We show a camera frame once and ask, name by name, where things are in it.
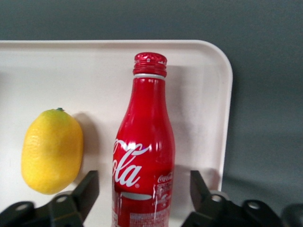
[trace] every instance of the gray wall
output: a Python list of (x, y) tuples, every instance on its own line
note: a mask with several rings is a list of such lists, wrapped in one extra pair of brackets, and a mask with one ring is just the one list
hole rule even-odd
[(302, 0), (1, 0), (0, 40), (200, 39), (233, 72), (223, 191), (303, 203)]

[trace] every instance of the yellow lemon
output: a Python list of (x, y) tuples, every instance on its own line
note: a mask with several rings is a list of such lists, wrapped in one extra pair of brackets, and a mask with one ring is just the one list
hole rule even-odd
[(44, 111), (25, 135), (23, 179), (40, 193), (58, 193), (78, 175), (82, 155), (83, 133), (79, 123), (62, 108)]

